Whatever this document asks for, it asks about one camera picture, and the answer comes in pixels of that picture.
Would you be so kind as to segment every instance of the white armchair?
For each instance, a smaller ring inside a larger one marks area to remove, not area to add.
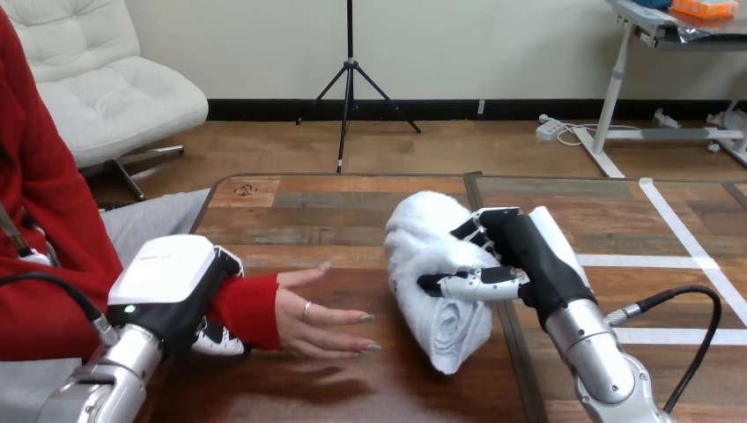
[[[0,0],[0,5],[78,167],[88,174],[112,167],[143,200],[123,165],[184,149],[124,154],[204,122],[204,94],[175,70],[139,57],[124,0]]]

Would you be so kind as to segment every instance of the woman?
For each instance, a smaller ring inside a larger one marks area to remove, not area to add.
[[[150,238],[186,232],[205,195],[169,196],[100,213],[41,101],[18,36],[0,9],[0,201],[30,247],[44,256],[54,256],[54,250],[59,263],[54,267],[23,261],[11,240],[0,235],[0,278],[26,271],[54,273],[103,309],[122,263],[129,263]],[[209,315],[255,348],[329,359],[379,350],[370,339],[328,330],[368,322],[372,316],[307,307],[289,291],[322,278],[328,268],[325,264],[262,278],[230,278]],[[2,421],[33,421],[44,398],[70,372],[68,361],[28,360],[88,357],[97,345],[78,306],[56,286],[29,280],[0,287],[0,360],[26,361],[0,363]]]

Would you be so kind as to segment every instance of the power strip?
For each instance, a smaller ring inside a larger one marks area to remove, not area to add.
[[[550,119],[549,121],[545,122],[537,128],[536,130],[536,136],[537,138],[543,139],[545,141],[552,141],[553,139],[558,137],[558,134],[564,130],[566,127],[563,125],[563,123],[556,121],[555,119]]]

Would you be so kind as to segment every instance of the cable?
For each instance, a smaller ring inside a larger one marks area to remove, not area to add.
[[[549,120],[551,120],[548,115],[541,115],[539,116],[539,122],[545,123]],[[559,143],[563,145],[570,145],[570,146],[576,146],[581,145],[581,143],[569,143],[568,141],[565,141],[562,137],[563,134],[567,132],[573,132],[575,128],[586,128],[587,130],[596,132],[596,128],[599,126],[597,123],[582,123],[582,124],[574,124],[574,123],[564,123],[561,121],[558,121],[561,125],[563,125],[563,130],[560,131],[560,133],[557,135],[557,140]],[[628,125],[610,125],[609,128],[611,129],[618,129],[618,130],[640,130],[640,128],[637,128],[635,126],[628,126]]]
[[[646,313],[650,308],[654,308],[659,304],[662,304],[665,301],[669,301],[683,293],[703,293],[707,295],[714,302],[714,313],[711,315],[711,322],[708,324],[708,330],[706,331],[706,335],[703,337],[703,342],[700,344],[698,351],[695,353],[695,357],[692,359],[692,363],[690,363],[690,366],[684,372],[684,375],[677,384],[677,387],[674,389],[674,391],[672,391],[672,395],[669,396],[667,404],[664,405],[664,411],[668,414],[672,413],[677,400],[679,400],[680,396],[682,396],[682,393],[687,387],[687,384],[690,383],[690,380],[695,375],[698,367],[700,367],[700,363],[703,362],[703,358],[706,356],[708,347],[711,346],[711,341],[714,339],[716,328],[719,327],[719,322],[721,321],[721,299],[719,298],[719,295],[710,288],[706,288],[705,286],[691,285],[668,289],[667,291],[658,293],[636,303],[638,307],[640,307],[640,312]]]
[[[18,275],[0,278],[0,287],[28,279],[44,280],[61,287],[83,310],[85,318],[89,321],[95,322],[103,317],[101,311],[91,302],[91,300],[88,299],[88,297],[85,296],[85,294],[83,294],[83,292],[66,280],[53,275],[52,273],[30,271],[28,273],[19,273]]]
[[[563,145],[570,145],[570,146],[581,145],[581,143],[580,142],[579,143],[569,143],[567,141],[564,141],[563,138],[561,138],[563,136],[563,134],[565,134],[567,132],[573,132],[573,129],[575,129],[575,128],[586,128],[586,130],[590,130],[590,131],[596,132],[596,127],[599,126],[596,123],[583,123],[581,125],[574,125],[572,123],[563,123],[563,122],[560,122],[560,124],[563,125],[564,129],[558,134],[558,142],[561,143],[561,144],[563,144]],[[636,128],[634,126],[628,126],[628,125],[610,125],[610,128],[611,129],[618,129],[618,130],[640,130],[640,128]]]

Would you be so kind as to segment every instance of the silver robotic arm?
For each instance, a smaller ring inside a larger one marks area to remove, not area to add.
[[[452,234],[492,252],[504,265],[424,275],[418,284],[427,293],[474,301],[521,298],[536,309],[594,422],[674,422],[656,407],[648,371],[623,351],[573,249],[546,208],[528,216],[518,208],[482,209]]]
[[[241,261],[197,235],[147,242],[109,293],[104,341],[44,404],[38,423],[131,423],[161,360],[196,341],[206,309]]]

